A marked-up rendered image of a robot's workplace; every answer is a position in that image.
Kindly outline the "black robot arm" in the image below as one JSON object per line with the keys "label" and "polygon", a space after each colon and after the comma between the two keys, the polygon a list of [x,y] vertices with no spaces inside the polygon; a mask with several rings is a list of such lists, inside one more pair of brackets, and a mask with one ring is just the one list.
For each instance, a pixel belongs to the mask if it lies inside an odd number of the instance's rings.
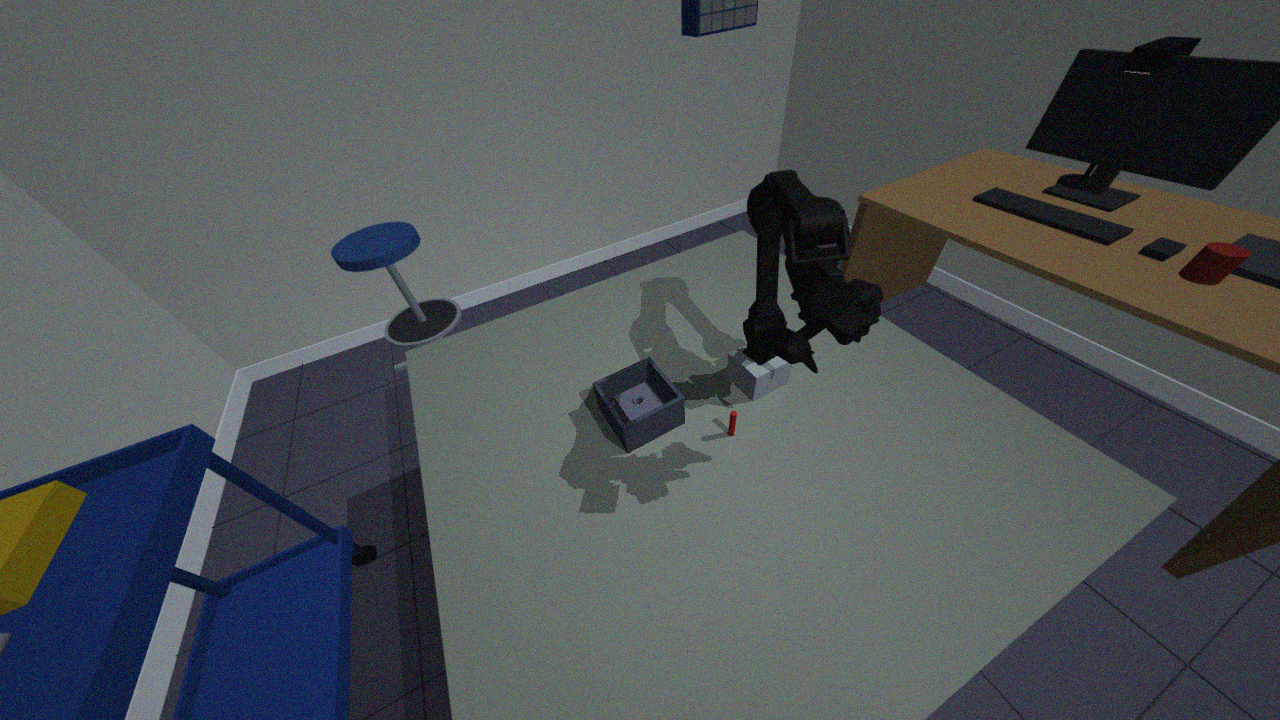
{"label": "black robot arm", "polygon": [[[812,193],[797,170],[773,170],[750,191],[748,217],[756,232],[756,300],[742,322],[742,354],[759,365],[776,357],[769,340],[787,325],[777,304],[782,233],[788,281],[819,329],[826,325],[838,345],[850,345],[881,322],[881,302],[874,296],[855,300],[838,269],[838,261],[850,259],[852,240],[837,200]],[[817,247],[836,242],[838,247]]]}

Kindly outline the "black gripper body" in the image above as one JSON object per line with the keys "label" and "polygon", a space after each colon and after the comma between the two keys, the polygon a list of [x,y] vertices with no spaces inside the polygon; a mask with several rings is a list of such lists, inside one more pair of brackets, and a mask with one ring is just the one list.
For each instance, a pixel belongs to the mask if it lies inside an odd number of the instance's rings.
{"label": "black gripper body", "polygon": [[[855,300],[860,299],[864,301],[872,296],[874,296],[879,302],[884,300],[883,292],[878,284],[858,279],[852,279],[849,284],[851,284],[854,290]],[[797,316],[805,322],[806,325],[797,332],[785,328],[785,331],[781,331],[769,340],[769,348],[772,354],[782,357],[786,363],[796,364],[810,352],[812,346],[808,340],[812,340],[812,337],[826,329],[826,325],[822,325],[822,329],[819,329],[815,324],[815,318],[803,302],[803,299],[796,293],[790,295],[792,300],[797,301],[801,311],[797,313]]]}

